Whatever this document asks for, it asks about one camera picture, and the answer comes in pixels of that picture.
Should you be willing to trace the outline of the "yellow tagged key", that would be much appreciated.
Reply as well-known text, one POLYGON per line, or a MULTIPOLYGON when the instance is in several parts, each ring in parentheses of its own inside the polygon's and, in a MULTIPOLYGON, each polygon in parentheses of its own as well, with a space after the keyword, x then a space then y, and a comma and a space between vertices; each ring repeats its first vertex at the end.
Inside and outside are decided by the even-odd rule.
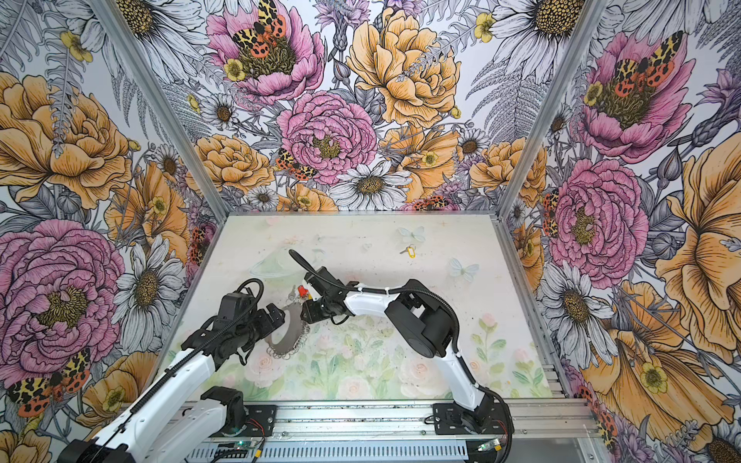
POLYGON ((409 256, 409 258, 414 259, 417 256, 416 247, 414 245, 408 245, 401 251, 401 254, 407 255, 409 256))

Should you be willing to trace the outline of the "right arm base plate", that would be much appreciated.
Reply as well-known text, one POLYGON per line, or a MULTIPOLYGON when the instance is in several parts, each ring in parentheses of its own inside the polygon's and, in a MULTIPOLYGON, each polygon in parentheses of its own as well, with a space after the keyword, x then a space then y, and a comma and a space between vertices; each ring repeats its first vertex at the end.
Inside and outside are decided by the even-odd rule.
POLYGON ((456 403, 434 403, 431 424, 437 435, 505 435, 513 425, 500 403, 480 405, 475 411, 456 403))

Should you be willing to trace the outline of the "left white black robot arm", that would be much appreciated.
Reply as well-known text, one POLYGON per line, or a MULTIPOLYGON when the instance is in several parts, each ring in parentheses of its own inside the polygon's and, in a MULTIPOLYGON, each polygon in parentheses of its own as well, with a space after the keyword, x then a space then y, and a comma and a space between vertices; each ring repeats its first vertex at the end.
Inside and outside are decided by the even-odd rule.
POLYGON ((285 312, 269 304, 261 309, 249 292, 225 295, 211 316, 181 345, 181 352, 141 397, 88 441, 74 440, 61 462, 181 462, 206 438, 266 430, 249 418, 243 394, 214 386, 189 409, 184 405, 208 379, 239 352, 281 328, 285 312))

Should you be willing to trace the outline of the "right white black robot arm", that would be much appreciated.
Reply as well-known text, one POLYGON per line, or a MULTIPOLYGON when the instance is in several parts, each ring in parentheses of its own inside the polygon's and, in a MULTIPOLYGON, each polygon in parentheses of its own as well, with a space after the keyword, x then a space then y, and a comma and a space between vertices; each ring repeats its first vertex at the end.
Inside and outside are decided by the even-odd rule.
POLYGON ((385 318, 413 351, 432 360, 453 397, 449 410, 433 414, 445 433, 513 436, 509 405, 474 378, 463 358, 455 311, 421 282, 412 279, 402 287, 373 289, 358 282, 344 284, 322 267, 305 275, 298 293, 306 323, 352 316, 385 318))

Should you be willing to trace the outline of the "aluminium front rail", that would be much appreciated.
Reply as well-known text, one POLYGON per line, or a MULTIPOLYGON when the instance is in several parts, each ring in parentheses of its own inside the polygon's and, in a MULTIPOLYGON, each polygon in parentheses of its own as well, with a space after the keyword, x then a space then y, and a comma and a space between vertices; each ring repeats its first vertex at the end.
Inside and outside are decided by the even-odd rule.
MULTIPOLYGON (((276 401, 277 421, 268 441, 490 439, 502 435, 437 435, 432 405, 441 399, 359 401, 276 401)), ((597 423, 583 399, 507 399, 513 416, 511 438, 596 437, 597 423)))

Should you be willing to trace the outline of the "coloured tagged keys bunch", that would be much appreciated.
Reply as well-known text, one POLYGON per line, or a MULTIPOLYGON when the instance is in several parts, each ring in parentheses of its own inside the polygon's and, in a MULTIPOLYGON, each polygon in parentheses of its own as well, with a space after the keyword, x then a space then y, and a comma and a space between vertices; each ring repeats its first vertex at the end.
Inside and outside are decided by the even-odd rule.
POLYGON ((306 287, 299 285, 293 287, 293 289, 289 293, 288 306, 290 308, 297 307, 301 309, 306 302, 312 302, 313 300, 314 297, 312 293, 308 289, 306 289, 306 287))

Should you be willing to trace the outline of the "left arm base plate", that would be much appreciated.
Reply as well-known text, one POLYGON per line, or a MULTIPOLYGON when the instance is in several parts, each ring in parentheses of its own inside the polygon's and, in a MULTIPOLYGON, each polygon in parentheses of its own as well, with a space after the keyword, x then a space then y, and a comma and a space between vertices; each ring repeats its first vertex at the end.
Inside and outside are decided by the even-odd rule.
POLYGON ((237 416, 237 425, 229 432, 229 436, 271 437, 277 421, 278 407, 276 405, 245 404, 244 411, 237 416))

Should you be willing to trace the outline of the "silver metal keyring plate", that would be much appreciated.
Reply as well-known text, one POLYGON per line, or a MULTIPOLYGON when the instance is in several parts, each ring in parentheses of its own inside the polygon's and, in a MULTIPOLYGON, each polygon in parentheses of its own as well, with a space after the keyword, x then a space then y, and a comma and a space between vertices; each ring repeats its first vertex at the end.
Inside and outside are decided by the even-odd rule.
POLYGON ((310 332, 310 327, 301 318, 302 304, 300 302, 293 302, 285 306, 284 312, 288 317, 288 328, 278 341, 268 339, 267 353, 275 359, 289 360, 303 345, 310 332))

